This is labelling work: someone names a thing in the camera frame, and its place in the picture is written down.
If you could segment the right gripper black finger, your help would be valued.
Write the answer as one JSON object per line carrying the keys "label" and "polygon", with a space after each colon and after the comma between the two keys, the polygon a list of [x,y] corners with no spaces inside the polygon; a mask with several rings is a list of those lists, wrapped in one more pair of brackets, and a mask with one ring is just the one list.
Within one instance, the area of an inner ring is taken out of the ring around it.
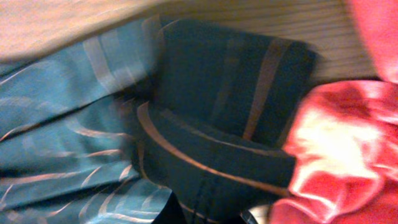
{"label": "right gripper black finger", "polygon": [[258,224],[257,220],[249,210],[242,211],[241,218],[245,224]]}

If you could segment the black printed jersey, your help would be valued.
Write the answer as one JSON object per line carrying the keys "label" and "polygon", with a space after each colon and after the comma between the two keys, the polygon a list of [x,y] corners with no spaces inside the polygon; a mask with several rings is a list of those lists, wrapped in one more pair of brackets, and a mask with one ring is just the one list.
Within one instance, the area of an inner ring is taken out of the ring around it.
{"label": "black printed jersey", "polygon": [[153,17],[2,64],[1,222],[223,223],[288,196],[316,57]]}

